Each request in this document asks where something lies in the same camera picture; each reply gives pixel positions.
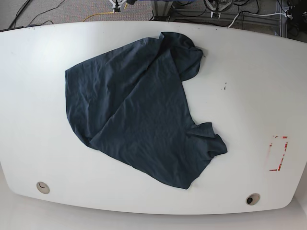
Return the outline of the dark navy t-shirt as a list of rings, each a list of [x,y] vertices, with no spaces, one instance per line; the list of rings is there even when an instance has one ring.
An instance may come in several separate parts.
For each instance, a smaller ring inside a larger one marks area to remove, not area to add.
[[[196,124],[182,83],[203,51],[187,36],[162,32],[65,71],[68,122],[86,146],[168,186],[188,189],[227,153],[210,122]]]

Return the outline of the red tape rectangle marking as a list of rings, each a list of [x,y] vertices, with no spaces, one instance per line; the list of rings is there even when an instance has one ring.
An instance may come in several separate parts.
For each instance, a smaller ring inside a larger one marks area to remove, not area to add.
[[[272,136],[266,161],[266,168],[268,171],[278,172],[281,169],[288,141],[288,136]]]

